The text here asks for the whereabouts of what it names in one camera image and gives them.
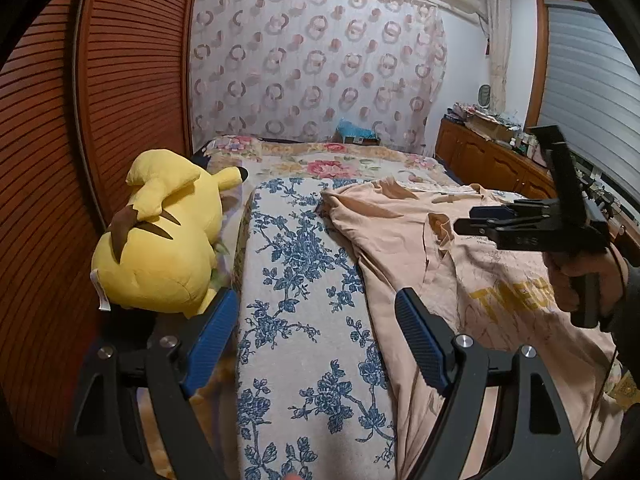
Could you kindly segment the person's right hand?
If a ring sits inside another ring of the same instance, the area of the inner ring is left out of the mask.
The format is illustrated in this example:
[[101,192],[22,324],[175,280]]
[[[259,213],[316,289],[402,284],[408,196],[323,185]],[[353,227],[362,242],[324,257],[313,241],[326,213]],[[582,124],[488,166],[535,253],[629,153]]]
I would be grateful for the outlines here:
[[573,278],[597,275],[600,315],[604,318],[611,314],[614,306],[626,295],[628,263],[615,247],[608,249],[605,254],[579,254],[575,257],[544,252],[542,258],[548,270],[555,303],[564,312],[579,310],[579,297],[572,285]]

